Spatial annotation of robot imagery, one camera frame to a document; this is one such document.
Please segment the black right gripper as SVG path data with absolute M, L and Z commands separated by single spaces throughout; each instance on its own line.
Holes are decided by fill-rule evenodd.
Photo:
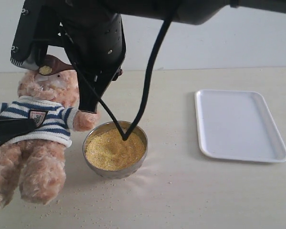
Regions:
M 59 44 L 69 60 L 76 61 L 80 92 L 79 109 L 95 114 L 99 99 L 121 71 L 126 44 L 120 14 L 99 0 L 26 0 L 10 49 L 10 62 L 19 68 L 36 71 L 41 65 L 42 48 L 34 40 L 38 20 L 57 19 L 61 28 Z

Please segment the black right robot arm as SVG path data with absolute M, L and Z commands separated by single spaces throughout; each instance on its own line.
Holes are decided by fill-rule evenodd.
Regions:
M 247 7 L 286 14 L 286 0 L 27 0 L 22 6 L 10 62 L 53 73 L 75 69 L 79 109 L 95 113 L 98 98 L 123 72 L 122 15 L 200 25 L 221 8 Z

